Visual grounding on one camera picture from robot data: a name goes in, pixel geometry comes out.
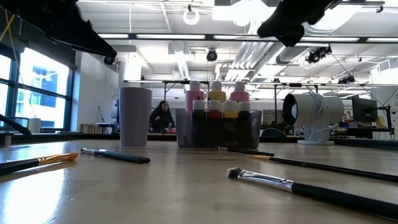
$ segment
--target desk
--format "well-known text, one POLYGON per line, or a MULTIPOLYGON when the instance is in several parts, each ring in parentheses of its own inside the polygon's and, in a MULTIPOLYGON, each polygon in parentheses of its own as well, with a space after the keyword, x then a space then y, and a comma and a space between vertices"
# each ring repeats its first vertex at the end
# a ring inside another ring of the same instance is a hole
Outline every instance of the desk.
POLYGON ((357 138, 373 139, 374 132, 390 132, 387 128, 347 128, 347 131, 342 132, 345 136, 355 136, 357 138))
MULTIPOLYGON (((0 160, 116 149, 119 141, 78 140, 1 149, 0 160)), ((261 143, 278 157, 397 174, 396 152, 346 146, 261 143)), ((398 202, 396 184, 323 170, 262 162, 213 149, 178 149, 149 141, 126 150, 151 158, 131 164, 82 154, 75 162, 0 177, 2 223, 393 223, 225 177, 240 167, 351 194, 398 202)))

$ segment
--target metal ferrule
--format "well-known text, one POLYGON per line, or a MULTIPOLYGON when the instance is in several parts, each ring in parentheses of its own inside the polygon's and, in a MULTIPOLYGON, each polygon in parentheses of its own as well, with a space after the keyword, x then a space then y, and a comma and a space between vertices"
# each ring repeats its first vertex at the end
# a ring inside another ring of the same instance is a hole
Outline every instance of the metal ferrule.
POLYGON ((83 148, 83 149, 80 149, 80 152, 81 152, 81 153, 85 153, 85 154, 92 154, 92 155, 94 155, 95 150, 94 150, 94 149, 83 148))
POLYGON ((242 170, 238 175, 238 179, 292 192, 293 181, 291 180, 272 177, 247 170, 242 170))

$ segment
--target person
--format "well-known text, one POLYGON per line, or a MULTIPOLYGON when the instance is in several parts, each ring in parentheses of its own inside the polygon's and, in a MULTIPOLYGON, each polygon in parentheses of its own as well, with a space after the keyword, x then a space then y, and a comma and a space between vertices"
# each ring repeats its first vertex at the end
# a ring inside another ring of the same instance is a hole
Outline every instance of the person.
POLYGON ((161 101, 153 110, 150 114, 149 124, 153 132, 164 132, 165 129, 169 128, 169 124, 172 125, 172 128, 175 128, 175 123, 167 101, 161 101))

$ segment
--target desk fan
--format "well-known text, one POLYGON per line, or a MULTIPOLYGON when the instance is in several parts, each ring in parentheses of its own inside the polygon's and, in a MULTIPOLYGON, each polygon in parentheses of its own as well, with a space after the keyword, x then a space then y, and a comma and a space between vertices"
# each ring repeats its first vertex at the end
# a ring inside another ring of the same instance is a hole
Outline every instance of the desk fan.
POLYGON ((334 96, 288 94, 284 100, 285 123, 296 128, 304 127, 305 140, 299 140, 299 144, 334 145, 329 141, 329 132, 343 119, 343 114, 343 101, 334 96))

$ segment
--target yellow paint bottle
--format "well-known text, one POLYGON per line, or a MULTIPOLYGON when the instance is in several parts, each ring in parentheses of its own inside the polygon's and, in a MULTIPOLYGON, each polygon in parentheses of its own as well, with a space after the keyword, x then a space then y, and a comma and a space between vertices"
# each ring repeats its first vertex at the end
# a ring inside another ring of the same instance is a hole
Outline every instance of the yellow paint bottle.
POLYGON ((226 100, 226 93, 221 91, 222 87, 221 82, 213 82, 211 85, 211 91, 208 94, 209 100, 219 100, 224 103, 226 100))

